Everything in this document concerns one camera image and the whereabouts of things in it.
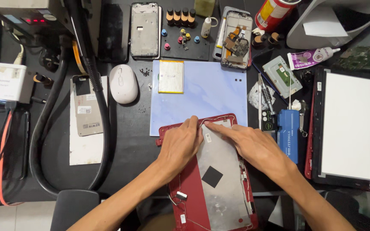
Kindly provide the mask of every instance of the white charger box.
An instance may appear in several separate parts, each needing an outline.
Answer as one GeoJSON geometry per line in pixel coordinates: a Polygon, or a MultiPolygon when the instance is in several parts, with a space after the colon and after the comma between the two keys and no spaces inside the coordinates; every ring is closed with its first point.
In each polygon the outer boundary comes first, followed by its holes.
{"type": "Polygon", "coordinates": [[[0,63],[0,100],[28,104],[34,87],[34,72],[27,66],[0,63]]]}

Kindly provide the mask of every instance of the tube of glue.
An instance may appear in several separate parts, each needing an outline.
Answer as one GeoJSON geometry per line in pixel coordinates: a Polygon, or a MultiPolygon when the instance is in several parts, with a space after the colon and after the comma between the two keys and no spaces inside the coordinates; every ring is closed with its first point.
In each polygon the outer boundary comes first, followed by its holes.
{"type": "Polygon", "coordinates": [[[303,69],[316,65],[332,57],[333,53],[340,51],[330,47],[316,50],[307,50],[301,53],[288,53],[289,66],[291,70],[303,69]]]}

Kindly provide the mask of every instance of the spray can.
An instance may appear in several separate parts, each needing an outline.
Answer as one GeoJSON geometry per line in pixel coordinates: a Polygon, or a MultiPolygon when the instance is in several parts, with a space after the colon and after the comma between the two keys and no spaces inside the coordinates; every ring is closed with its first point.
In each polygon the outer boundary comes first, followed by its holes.
{"type": "Polygon", "coordinates": [[[266,0],[255,16],[261,30],[271,32],[302,0],[266,0]]]}
{"type": "Polygon", "coordinates": [[[205,18],[205,21],[202,24],[201,36],[203,38],[207,38],[209,36],[209,32],[210,32],[211,27],[215,27],[217,25],[218,25],[218,19],[216,19],[214,17],[205,18]],[[212,23],[211,19],[215,19],[216,25],[211,25],[211,23],[212,23]]]}

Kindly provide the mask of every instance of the red can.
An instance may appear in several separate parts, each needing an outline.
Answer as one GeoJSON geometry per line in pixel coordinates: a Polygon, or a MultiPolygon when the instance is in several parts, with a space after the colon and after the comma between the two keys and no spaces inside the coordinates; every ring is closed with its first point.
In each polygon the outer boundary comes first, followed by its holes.
{"type": "Polygon", "coordinates": [[[302,0],[266,0],[255,16],[255,24],[261,30],[271,32],[302,0]]]}

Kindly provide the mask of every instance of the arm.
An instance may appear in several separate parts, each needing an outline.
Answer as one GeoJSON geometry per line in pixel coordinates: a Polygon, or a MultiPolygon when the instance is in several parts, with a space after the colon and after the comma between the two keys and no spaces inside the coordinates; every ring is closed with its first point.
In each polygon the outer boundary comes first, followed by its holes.
{"type": "Polygon", "coordinates": [[[355,230],[301,175],[294,164],[278,147],[274,139],[262,132],[240,125],[232,129],[205,122],[205,125],[231,139],[239,155],[277,183],[301,208],[312,230],[355,230]]]}
{"type": "Polygon", "coordinates": [[[138,203],[170,182],[198,152],[203,136],[197,125],[198,118],[192,116],[179,128],[168,130],[157,160],[68,231],[116,230],[138,203]]]}

